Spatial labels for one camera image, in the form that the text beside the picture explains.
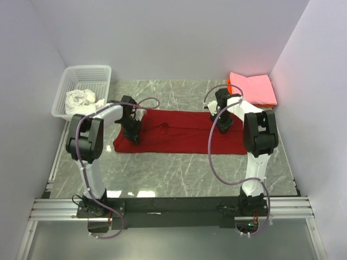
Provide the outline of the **red t shirt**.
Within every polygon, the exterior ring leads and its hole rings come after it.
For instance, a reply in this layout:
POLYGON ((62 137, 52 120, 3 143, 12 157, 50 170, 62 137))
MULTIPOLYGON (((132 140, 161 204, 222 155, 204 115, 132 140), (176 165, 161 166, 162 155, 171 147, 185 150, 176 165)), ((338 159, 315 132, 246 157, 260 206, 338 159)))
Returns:
MULTIPOLYGON (((214 129, 212 154, 245 155, 243 124, 234 115, 225 134, 214 129)), ((113 142, 119 153, 208 153, 208 138, 213 122, 208 112, 148 110, 142 119, 139 144, 124 138, 121 131, 113 142)))

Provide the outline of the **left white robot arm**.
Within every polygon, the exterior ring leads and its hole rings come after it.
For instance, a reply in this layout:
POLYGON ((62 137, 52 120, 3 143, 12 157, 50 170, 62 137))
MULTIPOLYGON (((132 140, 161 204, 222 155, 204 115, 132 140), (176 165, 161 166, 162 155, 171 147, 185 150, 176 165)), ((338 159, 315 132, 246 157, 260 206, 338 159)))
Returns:
POLYGON ((120 124, 123 137, 137 145, 145 114, 146 109, 132 97, 124 95, 120 101, 110 101, 96 112, 72 116, 66 151, 78 165, 83 182, 80 210, 101 218, 111 209, 99 161, 104 149, 105 128, 112 123, 120 124))

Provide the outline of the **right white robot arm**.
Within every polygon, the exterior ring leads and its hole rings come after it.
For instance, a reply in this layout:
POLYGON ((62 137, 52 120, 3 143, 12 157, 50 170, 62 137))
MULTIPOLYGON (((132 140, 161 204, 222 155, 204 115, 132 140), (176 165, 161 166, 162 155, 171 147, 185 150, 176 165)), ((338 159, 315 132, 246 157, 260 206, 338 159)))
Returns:
POLYGON ((250 216, 256 211, 269 210, 270 200, 264 200, 264 196, 268 195, 264 180, 268 161, 279 143, 275 114, 246 101, 242 90, 238 94, 230 93, 230 89, 238 88, 235 85, 221 84, 216 88, 216 100, 207 104, 213 122, 208 138, 208 159, 212 172, 224 184, 242 185, 237 206, 242 215, 250 216), (217 127, 224 134, 233 124, 232 115, 242 121, 243 145, 247 152, 246 177, 235 183, 222 180, 211 159, 214 128, 217 127))

